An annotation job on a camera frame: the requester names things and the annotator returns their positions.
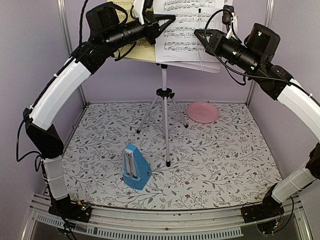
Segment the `white sheet music page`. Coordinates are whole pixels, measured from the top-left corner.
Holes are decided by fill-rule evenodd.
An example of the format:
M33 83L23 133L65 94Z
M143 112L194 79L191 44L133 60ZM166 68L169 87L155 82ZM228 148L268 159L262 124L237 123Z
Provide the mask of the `white sheet music page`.
M155 60L160 62L214 62L194 34L204 29L213 13L223 8L224 0L155 0L155 14L174 15L156 39Z

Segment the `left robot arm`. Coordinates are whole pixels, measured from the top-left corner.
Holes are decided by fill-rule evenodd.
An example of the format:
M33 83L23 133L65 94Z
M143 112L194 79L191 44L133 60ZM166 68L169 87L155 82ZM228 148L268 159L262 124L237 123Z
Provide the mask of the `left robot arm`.
M73 92L120 48L145 39L154 45L163 31L175 21L172 14L154 14L151 4L143 3L140 10L125 14L120 20L118 12L123 8L109 1L91 10L83 9L81 21L87 21L90 36L80 40L62 68L47 83L35 102L23 111L21 128L41 158L44 179L49 187L52 206L63 216L70 217L76 204L71 202L66 189L62 169L64 144L53 120Z

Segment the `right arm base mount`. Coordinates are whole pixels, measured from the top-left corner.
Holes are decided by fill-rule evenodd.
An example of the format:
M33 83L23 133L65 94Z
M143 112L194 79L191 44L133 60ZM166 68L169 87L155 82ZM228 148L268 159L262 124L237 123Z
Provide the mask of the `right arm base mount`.
M249 206L241 207L241 215L245 223L260 221L285 213L282 203L278 203L272 198L272 191L275 185L272 186L264 196L262 203L251 204Z

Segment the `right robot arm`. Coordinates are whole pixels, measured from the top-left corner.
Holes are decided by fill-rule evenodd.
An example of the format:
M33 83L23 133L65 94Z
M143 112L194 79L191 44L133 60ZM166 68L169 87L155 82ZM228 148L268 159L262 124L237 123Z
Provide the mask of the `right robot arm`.
M319 102L283 67L271 62L280 43L278 34L259 23L253 25L245 44L217 29L196 29L194 34L206 53L238 66L244 71L243 77L255 81L268 96L291 110L316 138L320 137ZM269 218L282 202L319 177L320 145L316 144L307 162L268 190L258 213Z

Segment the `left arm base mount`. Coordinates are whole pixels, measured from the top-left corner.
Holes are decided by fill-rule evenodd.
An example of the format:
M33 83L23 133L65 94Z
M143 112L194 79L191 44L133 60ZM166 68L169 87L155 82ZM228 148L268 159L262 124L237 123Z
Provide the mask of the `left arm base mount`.
M61 200L52 199L48 212L62 219L88 223L92 208L90 202L85 202L84 200L72 202L70 197L67 196Z

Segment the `yellow sheet music page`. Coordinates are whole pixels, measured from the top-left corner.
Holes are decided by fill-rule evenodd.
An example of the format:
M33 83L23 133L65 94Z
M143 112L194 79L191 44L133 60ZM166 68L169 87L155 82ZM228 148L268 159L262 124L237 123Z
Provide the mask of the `yellow sheet music page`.
M134 3L134 0L107 0L107 2L113 2L114 4L122 7L127 12L128 14L128 19L126 22L127 24L134 20L130 15L130 10ZM122 22L125 19L126 15L120 10L116 10L116 13L118 15L119 21ZM120 48L119 51L121 55L123 56L130 49L132 45L133 43ZM155 63L156 62L155 46L150 45L145 38L142 38L137 41L132 51L124 58Z

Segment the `lilac music stand with tripod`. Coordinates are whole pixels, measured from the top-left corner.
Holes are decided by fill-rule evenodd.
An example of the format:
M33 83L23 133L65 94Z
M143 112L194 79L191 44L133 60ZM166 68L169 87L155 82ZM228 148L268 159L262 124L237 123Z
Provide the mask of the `lilac music stand with tripod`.
M189 125L187 124L181 110L178 107L178 104L176 100L174 99L174 93L173 91L167 87L167 68L168 65L176 66L176 67L182 67L187 69L193 69L198 71L205 71L205 72L213 72L214 68L209 66L203 66L202 62L162 62L159 64L161 68L161 77L162 77L162 87L157 89L156 96L153 99L150 107L148 108L147 112L145 113L138 129L136 130L136 133L140 133L143 125L145 124L147 117L150 115L152 109L154 108L154 105L156 104L158 98L162 98L162 137L165 139L165 149L166 149L166 166L171 166L171 160L170 160L170 146L169 146L169 119L168 119L168 100L171 100L173 103L177 113L178 118L182 121L185 128L187 128Z

